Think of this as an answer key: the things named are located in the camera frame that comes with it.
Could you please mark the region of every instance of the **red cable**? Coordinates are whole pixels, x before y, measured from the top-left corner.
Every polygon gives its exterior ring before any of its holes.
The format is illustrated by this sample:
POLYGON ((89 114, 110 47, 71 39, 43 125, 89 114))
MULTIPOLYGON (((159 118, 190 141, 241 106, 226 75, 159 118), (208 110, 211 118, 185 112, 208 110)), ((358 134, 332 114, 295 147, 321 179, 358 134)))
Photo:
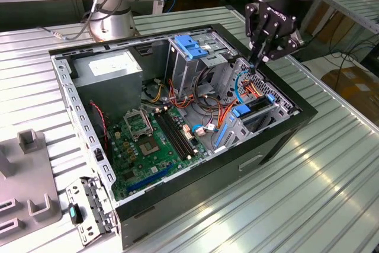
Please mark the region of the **red cable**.
POLYGON ((89 102, 92 106, 94 106, 96 109, 97 109, 97 112, 99 112, 99 115, 101 117, 101 120, 102 120, 102 126, 104 128, 104 139, 105 139, 105 150, 107 150, 107 144, 108 144, 108 139, 107 139, 107 128, 105 127, 105 120, 104 120, 104 117, 102 115, 102 111, 100 110, 100 108, 93 102, 89 102))

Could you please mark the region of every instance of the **chip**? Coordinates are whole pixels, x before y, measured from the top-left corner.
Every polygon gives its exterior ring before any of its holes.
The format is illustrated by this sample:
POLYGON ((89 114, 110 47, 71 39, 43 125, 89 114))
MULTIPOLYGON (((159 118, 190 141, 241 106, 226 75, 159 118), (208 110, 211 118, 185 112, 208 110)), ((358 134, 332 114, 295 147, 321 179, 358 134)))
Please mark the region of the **chip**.
POLYGON ((145 156, 160 150, 159 145, 152 136, 140 139, 138 141, 138 146, 145 156))
POLYGON ((128 180, 128 179, 134 177, 134 173, 132 171, 129 171, 129 172, 124 173, 123 176, 124 176, 125 180, 128 180))

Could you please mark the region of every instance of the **green motherboard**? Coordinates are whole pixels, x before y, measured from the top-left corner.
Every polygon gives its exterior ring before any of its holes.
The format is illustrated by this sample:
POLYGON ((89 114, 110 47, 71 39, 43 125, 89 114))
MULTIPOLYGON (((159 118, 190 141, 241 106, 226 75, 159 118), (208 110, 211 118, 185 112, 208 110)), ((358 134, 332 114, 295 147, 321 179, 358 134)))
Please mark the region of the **green motherboard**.
MULTIPOLYGON (((165 122, 169 120, 170 126, 175 125, 175 131, 180 131, 184 136, 182 127, 185 122, 178 110, 172 107, 165 113, 167 115, 169 117, 165 117, 165 122)), ((160 116, 158 118, 157 114, 144 114, 144 117, 135 114, 126 120, 128 123, 123 120, 107 129, 111 137, 112 168, 116 175, 112 190, 117 201, 193 165, 208 155, 205 147, 193 139, 188 145, 195 154, 189 157, 180 156, 176 151, 178 148, 174 147, 174 144, 178 147, 178 143, 175 136, 172 136, 172 128, 168 134, 168 128, 164 123, 162 125, 163 119, 160 116), (149 129, 152 132, 136 138, 136 133, 149 129)))

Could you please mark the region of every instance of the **metal frame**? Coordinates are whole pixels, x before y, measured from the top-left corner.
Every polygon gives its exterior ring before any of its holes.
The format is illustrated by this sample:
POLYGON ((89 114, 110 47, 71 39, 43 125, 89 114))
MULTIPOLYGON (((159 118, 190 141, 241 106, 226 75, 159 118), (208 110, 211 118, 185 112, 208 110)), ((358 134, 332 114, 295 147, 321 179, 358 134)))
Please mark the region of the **metal frame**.
MULTIPOLYGON (((102 160, 96 159, 94 155, 97 149, 101 149, 101 152, 103 152, 103 150, 98 138, 92 134, 93 127, 91 123, 87 121, 88 116, 85 114, 80 97, 76 96, 76 89, 70 84, 65 62, 70 61, 71 57, 81 58, 89 56, 99 50, 106 50, 104 46, 114 46, 116 49, 122 47, 123 49, 139 41, 146 43, 155 41, 155 38, 162 39, 162 36, 169 38, 169 36, 167 36, 168 34, 189 33, 196 35, 199 34, 200 31, 215 31, 224 41, 231 45, 232 48, 237 50, 242 57, 248 57, 249 50, 220 24, 193 27, 190 30, 175 30, 164 34, 159 33, 140 36, 133 40, 128 40, 127 42, 125 39, 114 40, 74 48, 53 50, 50 52, 54 69, 60 81, 62 95, 66 97, 66 104, 70 106, 72 110, 69 113, 73 118, 73 123, 78 126, 77 130, 81 136, 83 145, 86 146, 83 147, 83 150, 87 152, 88 163, 93 165, 94 169, 96 169, 96 172, 108 188, 108 192, 111 191, 111 184, 115 176, 105 155, 103 155, 104 159, 102 160)), ((268 162, 295 133, 316 115, 317 111, 280 77, 276 76, 276 74, 267 68, 267 66, 262 65, 259 67, 259 71, 265 77, 266 81, 276 90, 279 90, 283 96, 286 96, 288 100, 293 102, 299 112, 296 112, 286 120, 244 141, 237 147, 228 150, 225 149, 217 152, 216 155, 208 156, 205 163, 199 163, 197 167, 190 171, 176 175, 175 179, 173 179, 173 177, 166 178, 165 183, 159 187, 152 185, 144 191, 139 191, 130 198, 115 202, 115 211, 121 223, 123 249, 137 242, 137 240, 141 240, 146 236, 146 232, 150 233, 200 203, 201 199, 215 194, 225 185, 234 182, 238 177, 248 174, 251 170, 258 167, 259 164, 268 162), (251 161, 251 164, 244 166, 243 172, 238 171, 239 168, 235 168, 235 165, 244 164, 247 160, 251 161), (207 185, 207 187, 198 188, 199 183, 207 185), (188 200, 185 204, 179 202, 183 199, 183 196, 190 196, 193 191, 197 192, 196 198, 188 200), (168 204, 171 205, 169 212, 166 210, 168 204)))

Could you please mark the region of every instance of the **aluminum table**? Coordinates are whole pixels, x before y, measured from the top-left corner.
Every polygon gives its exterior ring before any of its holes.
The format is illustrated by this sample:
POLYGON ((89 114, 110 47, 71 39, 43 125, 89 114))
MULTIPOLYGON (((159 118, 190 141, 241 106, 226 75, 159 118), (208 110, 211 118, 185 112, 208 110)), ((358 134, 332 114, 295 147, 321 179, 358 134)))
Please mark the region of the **aluminum table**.
MULTIPOLYGON (((221 23, 244 44, 244 19, 226 8, 136 17, 142 34, 221 23)), ((75 34, 81 25, 55 27, 75 34)), ((41 130, 63 217, 3 252, 119 252, 115 235, 83 248, 65 187, 90 175, 47 51, 62 42, 40 30, 0 33, 0 141, 41 130)), ((269 64, 318 110, 267 164, 150 234, 128 252, 371 252, 379 243, 378 128, 291 57, 269 64)))
POLYGON ((379 0, 324 0, 374 34, 379 33, 379 0))

